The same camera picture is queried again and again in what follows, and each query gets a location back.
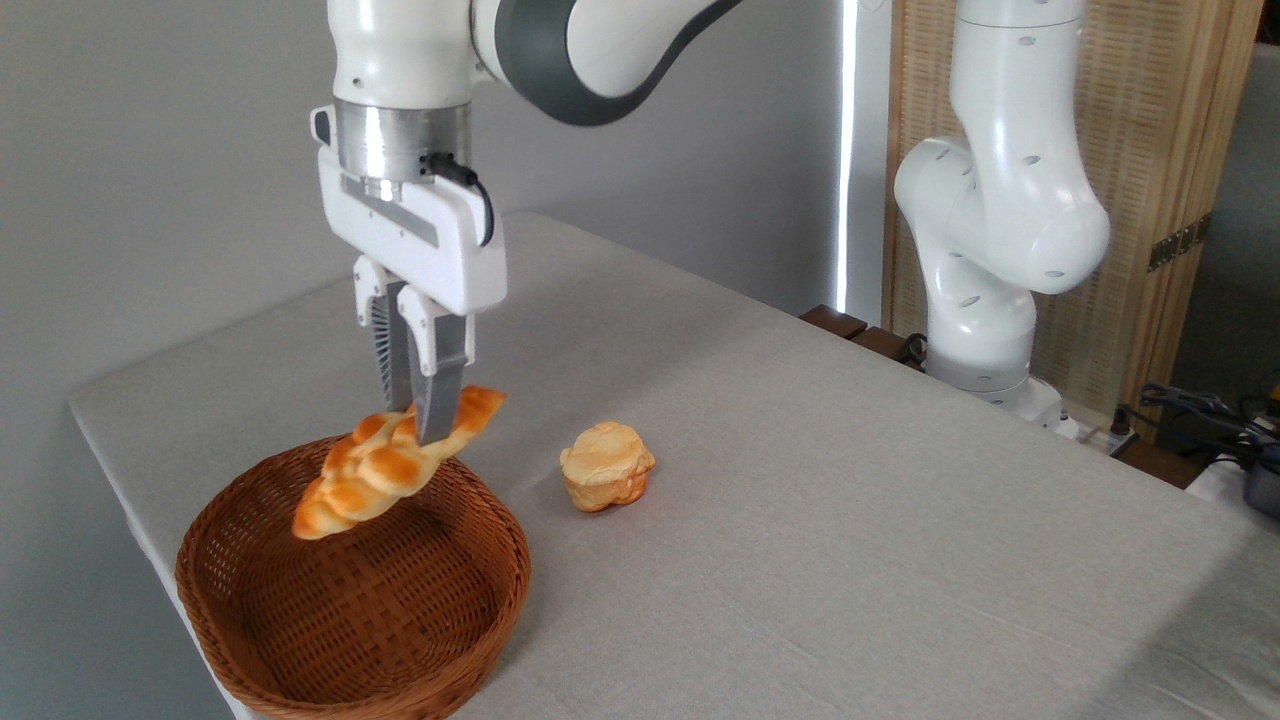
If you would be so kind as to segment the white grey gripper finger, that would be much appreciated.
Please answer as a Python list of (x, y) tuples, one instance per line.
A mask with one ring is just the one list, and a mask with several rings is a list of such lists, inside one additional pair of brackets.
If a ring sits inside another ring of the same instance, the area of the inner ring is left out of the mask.
[(372, 334), (387, 409), (402, 413), (413, 402), (410, 337), (396, 305), (397, 295), (404, 287), (404, 282), (370, 256), (357, 259), (352, 277), (357, 323)]
[(425, 446), (453, 429), (465, 368), (475, 359), (475, 322), (447, 311), (408, 284), (397, 295), (397, 313), (407, 331), (416, 439)]

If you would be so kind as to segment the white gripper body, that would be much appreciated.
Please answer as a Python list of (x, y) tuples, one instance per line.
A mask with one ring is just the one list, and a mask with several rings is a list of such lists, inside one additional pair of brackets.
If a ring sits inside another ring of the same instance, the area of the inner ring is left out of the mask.
[(439, 177), (381, 183), (369, 193), (337, 152), (320, 146), (317, 173), (333, 232), (454, 315), (500, 304), (508, 290), (502, 223), (470, 187)]

